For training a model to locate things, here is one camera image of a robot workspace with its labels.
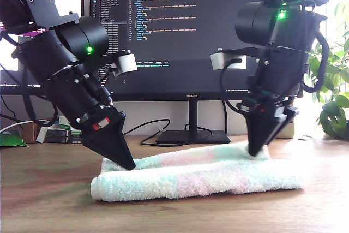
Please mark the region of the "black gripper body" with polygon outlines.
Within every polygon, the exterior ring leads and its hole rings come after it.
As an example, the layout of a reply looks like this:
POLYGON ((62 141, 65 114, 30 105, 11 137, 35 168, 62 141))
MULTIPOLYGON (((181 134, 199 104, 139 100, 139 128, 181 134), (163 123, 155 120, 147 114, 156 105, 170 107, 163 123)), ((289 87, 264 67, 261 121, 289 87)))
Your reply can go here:
POLYGON ((237 104, 244 115, 295 96, 308 58, 305 52, 297 49, 262 49, 257 54, 257 70, 247 80, 249 94, 237 104))
POLYGON ((84 136, 113 127, 119 130, 121 115, 111 106, 111 94, 96 77, 79 66, 68 65, 45 80, 47 97, 84 136))

